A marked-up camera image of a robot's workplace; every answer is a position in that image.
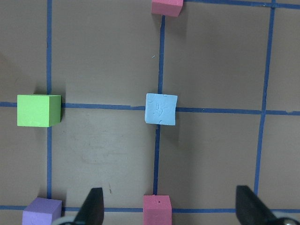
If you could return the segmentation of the purple block near left arm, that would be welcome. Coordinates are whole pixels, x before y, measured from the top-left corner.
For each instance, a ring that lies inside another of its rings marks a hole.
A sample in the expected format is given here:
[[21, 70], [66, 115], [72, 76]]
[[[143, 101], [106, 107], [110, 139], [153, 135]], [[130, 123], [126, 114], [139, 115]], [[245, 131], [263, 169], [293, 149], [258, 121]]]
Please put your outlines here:
[[23, 210], [22, 225], [51, 225], [61, 210], [61, 200], [37, 197]]

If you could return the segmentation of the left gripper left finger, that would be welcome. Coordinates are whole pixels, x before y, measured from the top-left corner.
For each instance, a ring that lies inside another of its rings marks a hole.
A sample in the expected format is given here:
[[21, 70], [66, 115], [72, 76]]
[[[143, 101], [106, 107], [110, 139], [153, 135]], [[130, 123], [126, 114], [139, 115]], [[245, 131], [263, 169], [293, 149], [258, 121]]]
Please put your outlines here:
[[92, 188], [77, 213], [76, 225], [102, 225], [104, 221], [104, 196], [101, 187]]

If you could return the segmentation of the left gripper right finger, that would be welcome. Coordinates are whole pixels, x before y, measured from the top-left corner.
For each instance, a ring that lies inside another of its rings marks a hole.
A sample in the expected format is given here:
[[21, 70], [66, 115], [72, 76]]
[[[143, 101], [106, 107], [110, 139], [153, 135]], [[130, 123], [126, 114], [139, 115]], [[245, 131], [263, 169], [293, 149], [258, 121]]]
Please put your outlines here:
[[236, 187], [235, 212], [241, 225], [270, 225], [277, 219], [246, 185]]

